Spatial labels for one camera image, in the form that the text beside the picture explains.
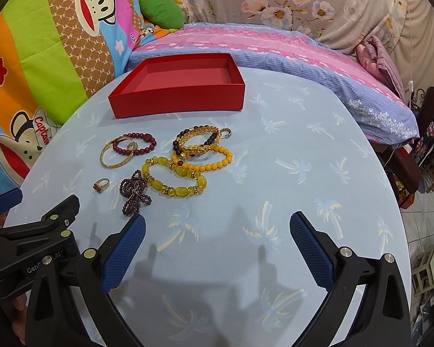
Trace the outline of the person's left hand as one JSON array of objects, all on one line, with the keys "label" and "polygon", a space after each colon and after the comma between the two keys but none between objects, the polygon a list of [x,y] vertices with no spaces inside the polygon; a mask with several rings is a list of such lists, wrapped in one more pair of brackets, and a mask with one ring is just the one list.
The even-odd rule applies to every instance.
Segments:
[{"label": "person's left hand", "polygon": [[27,314],[27,296],[20,295],[11,301],[13,308],[12,330],[20,342],[25,345],[25,322]]}]

